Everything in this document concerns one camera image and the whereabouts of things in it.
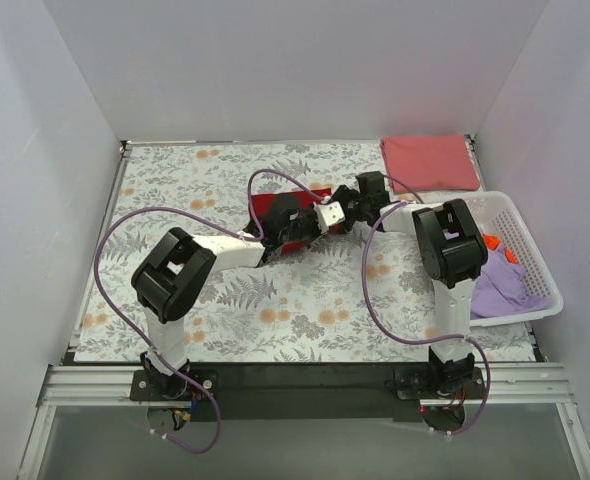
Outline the dark red t shirt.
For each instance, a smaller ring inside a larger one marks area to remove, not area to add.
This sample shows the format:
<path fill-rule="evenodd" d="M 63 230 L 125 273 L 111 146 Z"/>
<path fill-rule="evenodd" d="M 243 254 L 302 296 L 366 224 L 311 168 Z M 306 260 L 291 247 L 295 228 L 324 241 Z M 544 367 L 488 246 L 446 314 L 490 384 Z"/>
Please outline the dark red t shirt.
<path fill-rule="evenodd" d="M 267 213 L 269 211 L 280 211 L 289 208 L 298 209 L 312 207 L 314 209 L 315 204 L 324 204 L 324 201 L 327 200 L 330 193 L 331 191 L 329 189 L 315 191 L 296 190 L 278 194 L 253 194 L 251 196 L 249 209 L 253 210 L 256 218 L 251 218 L 247 226 L 244 228 L 244 232 L 250 233 L 254 236 L 263 234 L 261 244 L 264 246 L 264 263 L 272 261 L 274 258 L 285 256 L 303 250 L 304 248 L 309 248 L 321 237 L 327 234 L 336 233 L 334 231 L 334 226 L 327 234 L 319 237 L 310 246 L 305 246 L 303 243 L 292 243 L 279 249 L 272 249 L 267 246 Z"/>

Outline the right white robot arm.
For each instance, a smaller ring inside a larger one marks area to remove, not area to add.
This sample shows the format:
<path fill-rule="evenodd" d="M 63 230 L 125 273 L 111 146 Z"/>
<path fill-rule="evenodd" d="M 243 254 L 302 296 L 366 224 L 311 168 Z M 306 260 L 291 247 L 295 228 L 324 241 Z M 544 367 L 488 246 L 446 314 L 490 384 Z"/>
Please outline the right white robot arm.
<path fill-rule="evenodd" d="M 474 350 L 479 344 L 470 336 L 471 304 L 477 279 L 487 263 L 488 251 L 464 200 L 441 204 L 394 202 L 385 187 L 386 176 L 367 172 L 357 176 L 358 188 L 338 187 L 325 201 L 339 206 L 342 227 L 356 222 L 371 227 L 361 260 L 366 274 L 371 241 L 377 232 L 404 233 L 416 239 L 422 265 L 434 291 L 437 335 L 425 340 L 407 340 L 389 331 L 371 303 L 368 282 L 362 279 L 366 309 L 377 328 L 391 340 L 410 346 L 429 347 L 429 389 L 439 397 L 450 397 L 473 378 Z"/>

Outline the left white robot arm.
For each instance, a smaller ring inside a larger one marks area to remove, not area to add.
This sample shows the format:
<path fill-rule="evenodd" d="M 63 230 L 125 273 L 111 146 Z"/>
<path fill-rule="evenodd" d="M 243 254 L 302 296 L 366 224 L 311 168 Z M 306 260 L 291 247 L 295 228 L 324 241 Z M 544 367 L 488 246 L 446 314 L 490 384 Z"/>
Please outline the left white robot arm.
<path fill-rule="evenodd" d="M 180 227 L 162 237 L 131 279 L 153 343 L 140 355 L 149 386 L 168 400 L 186 392 L 184 317 L 204 285 L 224 270 L 261 267 L 310 245 L 319 234 L 313 205 L 329 194 L 326 189 L 253 195 L 250 204 L 264 231 L 260 243 L 236 235 L 192 236 Z"/>

